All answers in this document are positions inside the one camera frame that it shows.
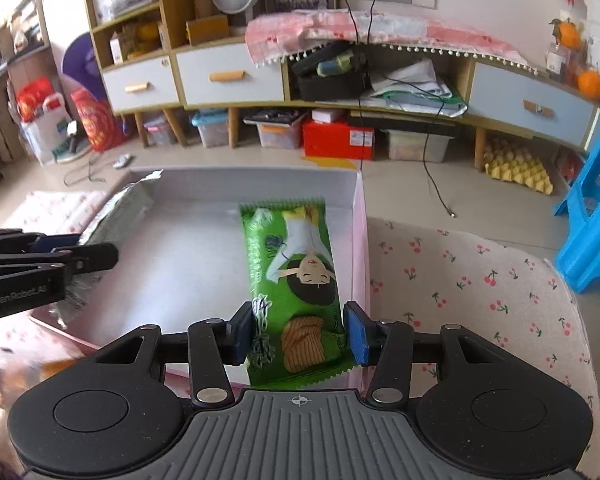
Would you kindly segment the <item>clear storage bin blue lid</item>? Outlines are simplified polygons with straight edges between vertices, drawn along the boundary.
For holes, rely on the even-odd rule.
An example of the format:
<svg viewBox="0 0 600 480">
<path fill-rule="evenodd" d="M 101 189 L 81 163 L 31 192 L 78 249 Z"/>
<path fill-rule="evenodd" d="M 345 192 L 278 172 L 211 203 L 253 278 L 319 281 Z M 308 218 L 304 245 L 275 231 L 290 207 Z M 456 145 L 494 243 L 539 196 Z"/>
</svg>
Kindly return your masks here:
<svg viewBox="0 0 600 480">
<path fill-rule="evenodd" d="M 190 118 L 190 123 L 198 129 L 201 143 L 205 148 L 217 148 L 228 144 L 228 110 L 226 108 L 198 110 Z"/>
</svg>

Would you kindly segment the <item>red shoe box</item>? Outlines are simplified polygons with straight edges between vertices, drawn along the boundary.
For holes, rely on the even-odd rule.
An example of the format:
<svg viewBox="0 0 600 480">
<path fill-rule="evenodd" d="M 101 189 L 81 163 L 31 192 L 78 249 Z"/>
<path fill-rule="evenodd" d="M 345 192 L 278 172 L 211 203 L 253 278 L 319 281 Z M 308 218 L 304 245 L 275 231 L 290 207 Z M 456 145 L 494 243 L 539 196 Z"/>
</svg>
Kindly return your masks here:
<svg viewBox="0 0 600 480">
<path fill-rule="evenodd" d="M 304 154 L 309 157 L 372 160 L 375 130 L 336 122 L 307 120 L 302 125 Z"/>
</svg>

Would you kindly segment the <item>yellow egg tray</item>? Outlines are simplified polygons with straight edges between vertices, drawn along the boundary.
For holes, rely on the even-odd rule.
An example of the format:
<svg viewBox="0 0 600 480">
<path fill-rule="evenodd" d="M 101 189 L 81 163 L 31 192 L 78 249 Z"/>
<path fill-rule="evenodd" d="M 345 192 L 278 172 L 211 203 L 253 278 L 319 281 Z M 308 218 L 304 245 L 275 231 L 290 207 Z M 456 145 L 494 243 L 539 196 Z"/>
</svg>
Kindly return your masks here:
<svg viewBox="0 0 600 480">
<path fill-rule="evenodd" d="M 483 162 L 484 172 L 491 179 L 516 183 L 547 196 L 554 192 L 554 184 L 541 159 L 518 141 L 504 136 L 487 140 Z"/>
</svg>

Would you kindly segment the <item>orange fruit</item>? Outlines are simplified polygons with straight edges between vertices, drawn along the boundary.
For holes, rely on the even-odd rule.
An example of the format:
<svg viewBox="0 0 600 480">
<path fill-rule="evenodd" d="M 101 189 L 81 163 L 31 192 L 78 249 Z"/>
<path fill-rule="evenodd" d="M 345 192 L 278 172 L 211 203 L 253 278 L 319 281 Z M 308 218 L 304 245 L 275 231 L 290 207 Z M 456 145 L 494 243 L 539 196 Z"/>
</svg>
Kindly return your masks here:
<svg viewBox="0 0 600 480">
<path fill-rule="evenodd" d="M 553 26 L 553 36 L 556 44 L 566 49 L 577 51 L 582 47 L 582 41 L 580 38 L 580 32 L 576 24 L 570 21 L 569 18 L 561 20 L 560 18 L 554 18 L 550 21 Z"/>
<path fill-rule="evenodd" d="M 582 96 L 592 101 L 600 101 L 600 73 L 590 68 L 577 76 L 577 87 Z"/>
</svg>

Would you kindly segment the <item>pink cardboard box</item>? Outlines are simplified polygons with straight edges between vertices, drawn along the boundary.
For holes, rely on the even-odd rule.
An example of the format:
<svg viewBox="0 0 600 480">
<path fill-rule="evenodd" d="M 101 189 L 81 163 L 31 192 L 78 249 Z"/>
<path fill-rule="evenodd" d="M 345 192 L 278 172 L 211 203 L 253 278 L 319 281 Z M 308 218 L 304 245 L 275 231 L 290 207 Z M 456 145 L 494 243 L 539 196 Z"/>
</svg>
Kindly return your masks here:
<svg viewBox="0 0 600 480">
<path fill-rule="evenodd" d="M 320 198 L 341 300 L 370 306 L 363 179 L 357 171 L 292 167 L 162 170 L 120 233 L 116 266 L 90 276 L 76 301 L 33 313 L 36 322 L 93 351 L 138 326 L 185 332 L 230 318 L 250 298 L 242 204 Z"/>
</svg>

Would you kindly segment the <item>wooden tv cabinet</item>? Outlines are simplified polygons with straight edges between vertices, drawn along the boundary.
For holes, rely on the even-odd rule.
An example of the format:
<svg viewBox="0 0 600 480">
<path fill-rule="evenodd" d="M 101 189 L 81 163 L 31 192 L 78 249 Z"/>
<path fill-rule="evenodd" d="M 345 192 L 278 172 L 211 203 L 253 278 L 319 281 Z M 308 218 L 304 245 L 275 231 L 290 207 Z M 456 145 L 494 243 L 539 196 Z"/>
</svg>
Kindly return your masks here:
<svg viewBox="0 0 600 480">
<path fill-rule="evenodd" d="M 94 10 L 98 0 L 85 0 Z M 114 114 L 183 107 L 279 105 L 380 110 L 426 107 L 370 95 L 370 70 L 415 56 L 440 65 L 459 110 L 431 111 L 489 131 L 542 136 L 587 151 L 600 140 L 600 103 L 529 65 L 503 41 L 429 18 L 345 10 L 264 14 L 244 32 L 194 38 L 195 0 L 150 0 L 110 21 L 91 15 L 91 42 Z"/>
</svg>

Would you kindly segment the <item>pink cherry dust cloth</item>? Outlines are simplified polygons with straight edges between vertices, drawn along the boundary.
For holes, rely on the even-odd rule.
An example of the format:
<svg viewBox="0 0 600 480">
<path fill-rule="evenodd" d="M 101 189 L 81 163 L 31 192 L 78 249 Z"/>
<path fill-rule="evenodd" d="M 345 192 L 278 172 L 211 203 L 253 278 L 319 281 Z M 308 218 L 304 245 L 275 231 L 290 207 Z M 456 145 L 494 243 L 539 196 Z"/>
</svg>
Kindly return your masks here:
<svg viewBox="0 0 600 480">
<path fill-rule="evenodd" d="M 431 18 L 347 10 L 263 14 L 246 28 L 245 44 L 254 65 L 279 63 L 335 41 L 398 50 L 486 58 L 520 70 L 532 66 L 508 42 L 472 27 Z"/>
</svg>

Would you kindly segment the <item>clear storage bin black lid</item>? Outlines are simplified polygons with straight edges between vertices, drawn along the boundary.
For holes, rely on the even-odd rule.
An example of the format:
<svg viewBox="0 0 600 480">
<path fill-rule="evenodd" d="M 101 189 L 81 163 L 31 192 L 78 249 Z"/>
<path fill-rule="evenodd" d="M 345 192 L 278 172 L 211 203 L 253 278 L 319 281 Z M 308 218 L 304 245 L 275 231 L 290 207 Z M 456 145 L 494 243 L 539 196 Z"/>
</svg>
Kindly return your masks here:
<svg viewBox="0 0 600 480">
<path fill-rule="evenodd" d="M 262 148 L 296 150 L 302 145 L 302 122 L 306 114 L 308 111 L 301 108 L 264 108 L 242 121 L 257 127 Z"/>
</svg>

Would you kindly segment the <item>blue plastic stool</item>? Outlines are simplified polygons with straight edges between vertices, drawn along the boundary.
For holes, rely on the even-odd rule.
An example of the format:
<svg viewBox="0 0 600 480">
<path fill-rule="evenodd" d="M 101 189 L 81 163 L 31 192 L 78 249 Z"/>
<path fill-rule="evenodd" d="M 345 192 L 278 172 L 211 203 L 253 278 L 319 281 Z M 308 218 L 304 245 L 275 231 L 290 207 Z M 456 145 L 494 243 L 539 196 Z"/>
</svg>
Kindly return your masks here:
<svg viewBox="0 0 600 480">
<path fill-rule="evenodd" d="M 600 278 L 600 137 L 554 214 L 568 216 L 569 232 L 555 260 L 565 282 L 579 294 Z"/>
</svg>

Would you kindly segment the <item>green chip snack packet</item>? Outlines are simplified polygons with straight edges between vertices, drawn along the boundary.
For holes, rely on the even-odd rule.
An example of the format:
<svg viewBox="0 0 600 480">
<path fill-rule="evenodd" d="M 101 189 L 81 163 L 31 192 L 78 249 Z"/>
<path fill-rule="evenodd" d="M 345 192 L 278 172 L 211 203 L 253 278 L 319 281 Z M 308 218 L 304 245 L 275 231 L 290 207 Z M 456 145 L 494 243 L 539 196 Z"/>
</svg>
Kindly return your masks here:
<svg viewBox="0 0 600 480">
<path fill-rule="evenodd" d="M 265 200 L 240 207 L 253 340 L 250 386 L 299 389 L 353 367 L 322 200 Z"/>
</svg>

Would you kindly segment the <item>orange fruit lower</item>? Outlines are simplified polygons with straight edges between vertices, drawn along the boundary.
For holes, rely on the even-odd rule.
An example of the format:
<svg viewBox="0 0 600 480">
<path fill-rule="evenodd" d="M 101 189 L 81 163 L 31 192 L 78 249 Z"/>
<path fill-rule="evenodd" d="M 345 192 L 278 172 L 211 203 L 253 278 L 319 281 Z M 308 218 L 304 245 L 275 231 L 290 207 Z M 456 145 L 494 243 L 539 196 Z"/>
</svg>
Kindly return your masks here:
<svg viewBox="0 0 600 480">
<path fill-rule="evenodd" d="M 590 68 L 577 76 L 577 87 L 582 96 L 592 101 L 600 101 L 600 73 Z"/>
</svg>

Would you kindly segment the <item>orange fruit upper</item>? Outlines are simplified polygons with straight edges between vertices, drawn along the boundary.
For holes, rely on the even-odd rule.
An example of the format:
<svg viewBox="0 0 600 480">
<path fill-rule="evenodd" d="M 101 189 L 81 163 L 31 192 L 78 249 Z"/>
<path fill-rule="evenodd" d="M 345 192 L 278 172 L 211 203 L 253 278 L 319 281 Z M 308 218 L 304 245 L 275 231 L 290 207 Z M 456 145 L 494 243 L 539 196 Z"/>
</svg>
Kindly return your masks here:
<svg viewBox="0 0 600 480">
<path fill-rule="evenodd" d="M 560 18 L 554 18 L 550 21 L 553 26 L 553 36 L 556 44 L 566 49 L 577 51 L 582 47 L 582 41 L 580 38 L 580 32 L 576 24 L 570 21 L 569 18 L 561 20 Z"/>
</svg>

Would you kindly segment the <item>black bag on shelf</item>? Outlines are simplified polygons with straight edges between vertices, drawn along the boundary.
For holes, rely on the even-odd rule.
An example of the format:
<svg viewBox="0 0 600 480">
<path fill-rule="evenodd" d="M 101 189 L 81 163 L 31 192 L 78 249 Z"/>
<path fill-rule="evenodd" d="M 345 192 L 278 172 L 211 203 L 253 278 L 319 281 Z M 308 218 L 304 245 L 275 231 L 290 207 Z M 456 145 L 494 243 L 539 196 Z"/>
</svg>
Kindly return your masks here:
<svg viewBox="0 0 600 480">
<path fill-rule="evenodd" d="M 346 40 L 307 54 L 291 64 L 291 71 L 305 101 L 355 100 L 370 90 L 365 54 L 357 44 Z"/>
</svg>

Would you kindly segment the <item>silver white snack packet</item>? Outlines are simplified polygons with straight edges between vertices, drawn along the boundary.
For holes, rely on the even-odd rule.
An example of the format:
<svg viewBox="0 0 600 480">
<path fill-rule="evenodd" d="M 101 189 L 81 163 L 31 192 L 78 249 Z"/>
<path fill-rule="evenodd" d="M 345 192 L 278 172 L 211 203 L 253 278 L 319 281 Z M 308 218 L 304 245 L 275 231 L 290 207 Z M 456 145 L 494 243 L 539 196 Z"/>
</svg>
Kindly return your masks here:
<svg viewBox="0 0 600 480">
<path fill-rule="evenodd" d="M 162 169 L 155 170 L 111 196 L 81 234 L 79 245 L 110 244 L 121 255 L 123 244 L 155 205 L 162 173 Z M 71 279 L 65 298 L 50 307 L 50 315 L 62 330 L 84 311 L 106 273 L 107 270 L 92 271 Z"/>
</svg>

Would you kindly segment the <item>cherry print table cloth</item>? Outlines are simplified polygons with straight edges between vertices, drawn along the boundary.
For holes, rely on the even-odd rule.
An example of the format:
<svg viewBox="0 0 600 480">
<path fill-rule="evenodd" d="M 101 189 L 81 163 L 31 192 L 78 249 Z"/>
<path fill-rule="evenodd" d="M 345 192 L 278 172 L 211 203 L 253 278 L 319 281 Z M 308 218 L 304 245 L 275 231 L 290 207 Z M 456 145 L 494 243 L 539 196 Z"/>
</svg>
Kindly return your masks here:
<svg viewBox="0 0 600 480">
<path fill-rule="evenodd" d="M 466 326 L 539 367 L 588 402 L 594 430 L 578 466 L 600 474 L 600 399 L 576 296 L 552 265 L 477 235 L 370 218 L 370 308 L 376 318 L 433 333 Z M 0 321 L 0 461 L 22 469 L 6 436 L 20 393 L 84 356 L 27 314 Z"/>
</svg>

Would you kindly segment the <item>red gift bag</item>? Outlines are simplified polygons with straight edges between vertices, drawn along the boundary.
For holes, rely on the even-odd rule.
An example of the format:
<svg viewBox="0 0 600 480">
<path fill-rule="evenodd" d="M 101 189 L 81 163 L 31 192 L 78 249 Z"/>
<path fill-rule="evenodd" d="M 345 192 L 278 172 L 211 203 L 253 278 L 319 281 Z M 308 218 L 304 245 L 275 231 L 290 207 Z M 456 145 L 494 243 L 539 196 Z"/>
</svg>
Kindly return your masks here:
<svg viewBox="0 0 600 480">
<path fill-rule="evenodd" d="M 94 152 L 112 150 L 128 140 L 106 98 L 97 99 L 88 90 L 79 89 L 71 93 L 71 99 Z"/>
</svg>

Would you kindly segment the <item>white shopping bag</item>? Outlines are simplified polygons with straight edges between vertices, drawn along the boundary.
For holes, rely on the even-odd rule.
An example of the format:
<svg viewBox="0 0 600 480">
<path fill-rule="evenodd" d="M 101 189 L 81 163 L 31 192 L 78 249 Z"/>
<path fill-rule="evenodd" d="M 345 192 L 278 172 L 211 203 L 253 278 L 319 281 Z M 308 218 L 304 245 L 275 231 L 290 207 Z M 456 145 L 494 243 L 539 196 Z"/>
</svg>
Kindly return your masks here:
<svg viewBox="0 0 600 480">
<path fill-rule="evenodd" d="M 63 162 L 71 155 L 71 123 L 64 97 L 55 92 L 44 99 L 32 122 L 22 125 L 24 138 L 41 166 Z"/>
</svg>

